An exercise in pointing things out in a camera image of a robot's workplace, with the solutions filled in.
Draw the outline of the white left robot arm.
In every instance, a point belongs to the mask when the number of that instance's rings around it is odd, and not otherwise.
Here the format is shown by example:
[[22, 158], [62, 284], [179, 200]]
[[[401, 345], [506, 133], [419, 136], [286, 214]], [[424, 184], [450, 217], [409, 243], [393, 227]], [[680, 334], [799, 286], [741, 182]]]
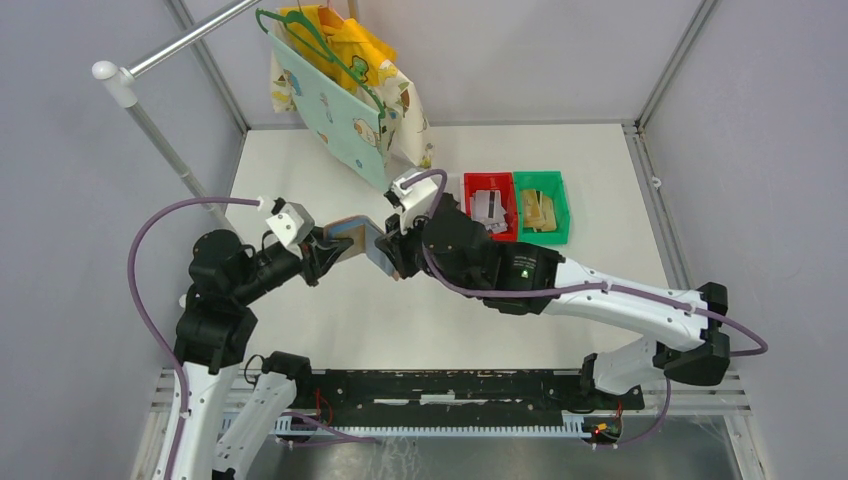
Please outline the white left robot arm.
[[173, 408], [155, 478], [244, 478], [276, 419], [312, 399], [309, 359], [273, 352], [246, 406], [222, 427], [226, 398], [258, 323], [251, 304], [296, 276], [316, 285], [353, 245], [350, 238], [327, 239], [318, 228], [299, 254], [279, 242], [255, 250], [230, 230], [195, 243], [192, 284], [176, 327]]

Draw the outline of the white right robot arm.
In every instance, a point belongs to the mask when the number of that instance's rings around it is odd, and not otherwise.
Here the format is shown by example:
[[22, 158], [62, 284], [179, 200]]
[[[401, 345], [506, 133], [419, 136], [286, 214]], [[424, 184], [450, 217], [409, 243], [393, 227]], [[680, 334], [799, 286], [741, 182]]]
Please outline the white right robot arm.
[[591, 408], [660, 379], [715, 386], [729, 368], [730, 340], [713, 317], [726, 310], [722, 285], [650, 288], [549, 248], [495, 241], [481, 224], [457, 212], [418, 217], [407, 230], [392, 216], [386, 227], [374, 244], [403, 279], [425, 273], [501, 314], [579, 317], [638, 334], [622, 347], [584, 359], [577, 392]]

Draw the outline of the white cards stack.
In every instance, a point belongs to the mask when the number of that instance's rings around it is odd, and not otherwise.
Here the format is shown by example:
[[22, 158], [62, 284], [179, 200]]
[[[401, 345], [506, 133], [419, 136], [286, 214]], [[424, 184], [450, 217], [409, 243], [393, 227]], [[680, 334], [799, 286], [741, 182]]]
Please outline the white cards stack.
[[478, 190], [471, 196], [471, 218], [489, 233], [505, 233], [508, 229], [506, 209], [498, 190]]

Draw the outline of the gold cards stack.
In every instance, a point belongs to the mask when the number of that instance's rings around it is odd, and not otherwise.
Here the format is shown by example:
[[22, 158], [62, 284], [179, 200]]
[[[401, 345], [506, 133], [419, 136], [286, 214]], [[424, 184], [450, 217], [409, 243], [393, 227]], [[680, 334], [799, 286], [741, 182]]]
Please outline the gold cards stack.
[[552, 232], [557, 229], [557, 219], [553, 200], [541, 190], [524, 189], [520, 191], [523, 207], [523, 227], [534, 232]]

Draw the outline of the white plastic bin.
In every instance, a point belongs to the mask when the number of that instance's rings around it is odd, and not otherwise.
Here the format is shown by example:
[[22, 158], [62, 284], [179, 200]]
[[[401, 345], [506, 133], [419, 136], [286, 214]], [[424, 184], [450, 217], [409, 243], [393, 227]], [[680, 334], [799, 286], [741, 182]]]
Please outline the white plastic bin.
[[438, 218], [458, 218], [464, 215], [460, 202], [451, 193], [444, 192], [440, 197], [434, 216]]

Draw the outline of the red plastic bin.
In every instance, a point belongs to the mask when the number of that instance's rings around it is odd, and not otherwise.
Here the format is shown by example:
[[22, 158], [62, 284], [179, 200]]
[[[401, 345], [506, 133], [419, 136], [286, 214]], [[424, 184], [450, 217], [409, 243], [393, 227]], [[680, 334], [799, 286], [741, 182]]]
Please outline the red plastic bin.
[[463, 211], [482, 223], [497, 241], [515, 242], [518, 213], [513, 175], [509, 172], [465, 173], [460, 182]]

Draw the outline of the green plastic bin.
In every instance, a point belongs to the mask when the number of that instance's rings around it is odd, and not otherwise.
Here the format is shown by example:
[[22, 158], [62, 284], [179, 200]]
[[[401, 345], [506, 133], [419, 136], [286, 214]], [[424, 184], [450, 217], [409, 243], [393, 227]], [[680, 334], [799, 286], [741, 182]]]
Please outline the green plastic bin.
[[562, 246], [569, 240], [571, 215], [559, 171], [516, 171], [512, 174], [517, 201], [517, 240]]

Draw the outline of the light green cartoon garment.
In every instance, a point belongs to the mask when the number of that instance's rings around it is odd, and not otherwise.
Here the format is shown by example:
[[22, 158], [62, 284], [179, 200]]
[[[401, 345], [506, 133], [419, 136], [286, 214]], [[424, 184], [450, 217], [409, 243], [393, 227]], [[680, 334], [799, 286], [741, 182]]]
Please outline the light green cartoon garment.
[[273, 46], [271, 98], [276, 111], [297, 112], [329, 153], [374, 188], [385, 191], [388, 134], [378, 110], [269, 35]]

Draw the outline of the green clothes hanger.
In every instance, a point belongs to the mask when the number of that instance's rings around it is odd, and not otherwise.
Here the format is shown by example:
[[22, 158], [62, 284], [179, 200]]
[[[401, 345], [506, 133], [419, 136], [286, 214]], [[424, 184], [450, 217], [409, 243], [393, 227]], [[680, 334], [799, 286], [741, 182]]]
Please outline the green clothes hanger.
[[[322, 41], [322, 39], [320, 38], [320, 34], [319, 34], [319, 33], [317, 32], [317, 30], [313, 27], [313, 25], [311, 25], [311, 24], [310, 24], [310, 23], [309, 23], [309, 22], [305, 19], [305, 17], [303, 16], [303, 14], [302, 14], [302, 13], [295, 11], [295, 12], [288, 13], [288, 14], [286, 14], [286, 15], [284, 15], [284, 16], [280, 16], [280, 15], [278, 14], [278, 10], [277, 10], [277, 11], [274, 11], [274, 12], [272, 12], [272, 11], [266, 11], [266, 10], [259, 10], [259, 11], [257, 11], [257, 12], [256, 12], [256, 17], [257, 17], [257, 21], [258, 21], [258, 22], [262, 22], [262, 20], [264, 20], [264, 19], [268, 19], [268, 20], [270, 20], [270, 21], [271, 21], [271, 25], [270, 25], [269, 27], [264, 26], [264, 27], [262, 28], [262, 29], [263, 29], [263, 31], [264, 31], [264, 32], [268, 35], [268, 37], [269, 37], [269, 35], [270, 35], [270, 34], [273, 34], [273, 32], [271, 31], [271, 27], [272, 27], [275, 23], [277, 23], [277, 22], [283, 22], [283, 23], [285, 23], [285, 24], [290, 24], [290, 23], [299, 23], [299, 24], [301, 24], [301, 25], [305, 26], [305, 27], [308, 29], [308, 31], [309, 31], [309, 32], [310, 32], [313, 36], [315, 36], [315, 37], [317, 38], [317, 43], [320, 45], [319, 50], [320, 50], [320, 52], [321, 52], [321, 57], [322, 57], [322, 58], [324, 58], [324, 59], [330, 60], [330, 61], [332, 61], [332, 62], [334, 62], [334, 63], [338, 64], [339, 66], [343, 66], [343, 65], [344, 65], [344, 64], [343, 64], [343, 63], [342, 63], [342, 62], [341, 62], [338, 58], [336, 58], [336, 57], [335, 57], [335, 55], [334, 55], [333, 53], [331, 53], [331, 52], [330, 52], [330, 50], [329, 50], [329, 48], [327, 47], [327, 45], [325, 45], [325, 44], [324, 44], [324, 42]], [[272, 89], [271, 81], [272, 81], [272, 61], [273, 61], [273, 60], [274, 60], [274, 55], [273, 55], [273, 53], [272, 53], [272, 59], [271, 59], [271, 76], [270, 76], [270, 97], [271, 97], [271, 89]], [[274, 109], [274, 106], [273, 106], [273, 105], [272, 105], [272, 109], [273, 109], [275, 112], [277, 112], [277, 113], [287, 112], [287, 111], [276, 111], [276, 110]], [[382, 119], [382, 123], [386, 123], [386, 113], [385, 113], [385, 109], [384, 109], [381, 105], [378, 105], [375, 109], [376, 109], [376, 110], [378, 110], [378, 112], [379, 112], [379, 114], [380, 114], [380, 118]]]

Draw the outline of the yellow patterned children shirt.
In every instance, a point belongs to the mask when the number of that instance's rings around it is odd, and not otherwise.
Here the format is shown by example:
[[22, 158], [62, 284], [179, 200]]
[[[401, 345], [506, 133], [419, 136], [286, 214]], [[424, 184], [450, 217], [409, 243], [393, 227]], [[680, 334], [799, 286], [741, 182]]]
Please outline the yellow patterned children shirt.
[[358, 20], [344, 17], [328, 3], [281, 8], [280, 16], [300, 12], [344, 65], [321, 57], [317, 38], [299, 23], [277, 22], [273, 34], [327, 79], [372, 108], [385, 109], [381, 133], [415, 166], [432, 166], [435, 151], [429, 122], [414, 82], [397, 68], [397, 52]]

